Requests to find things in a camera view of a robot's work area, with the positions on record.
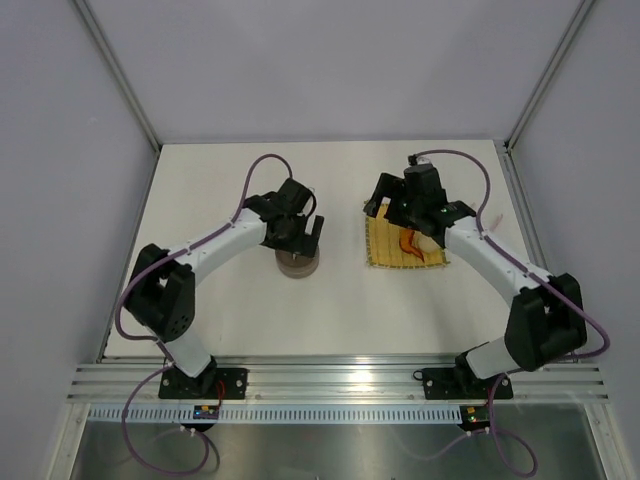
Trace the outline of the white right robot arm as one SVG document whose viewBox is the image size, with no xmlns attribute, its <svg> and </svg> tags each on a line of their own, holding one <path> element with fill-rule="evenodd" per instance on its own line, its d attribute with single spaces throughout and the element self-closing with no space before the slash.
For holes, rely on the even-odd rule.
<svg viewBox="0 0 640 480">
<path fill-rule="evenodd" d="M 403 176 L 380 175 L 364 206 L 392 225 L 419 232 L 479 273 L 509 308 L 506 330 L 496 340 L 459 354 L 447 376 L 464 396 L 476 396 L 491 379 L 514 370 L 534 371 L 583 347 L 587 328 L 579 311 L 580 286 L 510 253 L 479 226 L 475 210 L 449 201 L 437 170 L 410 167 Z"/>
</svg>

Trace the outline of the round brown lunch box lid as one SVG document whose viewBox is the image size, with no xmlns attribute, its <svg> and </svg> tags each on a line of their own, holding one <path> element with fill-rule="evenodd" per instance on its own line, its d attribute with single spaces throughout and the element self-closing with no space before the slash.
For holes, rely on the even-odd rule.
<svg viewBox="0 0 640 480">
<path fill-rule="evenodd" d="M 291 253 L 283 250 L 275 251 L 276 263 L 281 267 L 302 269 L 317 265 L 319 262 L 319 254 L 313 257 L 307 257 L 302 254 Z"/>
</svg>

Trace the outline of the metal tongs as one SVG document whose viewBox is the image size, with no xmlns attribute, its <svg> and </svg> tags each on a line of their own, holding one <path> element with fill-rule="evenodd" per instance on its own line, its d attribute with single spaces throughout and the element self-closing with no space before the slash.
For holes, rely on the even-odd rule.
<svg viewBox="0 0 640 480">
<path fill-rule="evenodd" d="M 497 215 L 492 222 L 490 223 L 489 226 L 489 231 L 490 232 L 495 232 L 497 230 L 497 228 L 499 227 L 499 225 L 501 224 L 502 220 L 503 220 L 504 216 L 502 214 Z"/>
</svg>

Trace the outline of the round metal lunch box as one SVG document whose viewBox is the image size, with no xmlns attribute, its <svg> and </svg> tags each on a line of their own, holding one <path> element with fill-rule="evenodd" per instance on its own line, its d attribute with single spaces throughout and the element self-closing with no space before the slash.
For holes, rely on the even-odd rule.
<svg viewBox="0 0 640 480">
<path fill-rule="evenodd" d="M 290 256 L 287 252 L 277 252 L 276 265 L 288 278 L 302 279 L 312 275 L 318 265 L 318 257 Z"/>
</svg>

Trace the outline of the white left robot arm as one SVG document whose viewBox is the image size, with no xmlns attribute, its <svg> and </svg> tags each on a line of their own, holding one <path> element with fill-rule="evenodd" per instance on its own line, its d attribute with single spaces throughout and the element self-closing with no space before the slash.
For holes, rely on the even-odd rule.
<svg viewBox="0 0 640 480">
<path fill-rule="evenodd" d="M 246 371 L 219 367 L 195 331 L 196 289 L 217 268 L 257 246 L 274 251 L 285 276 L 310 276 L 319 265 L 324 223 L 316 207 L 314 193 L 305 187 L 254 195 L 200 239 L 173 249 L 149 244 L 141 250 L 123 293 L 123 307 L 165 355 L 160 398 L 243 398 Z"/>
</svg>

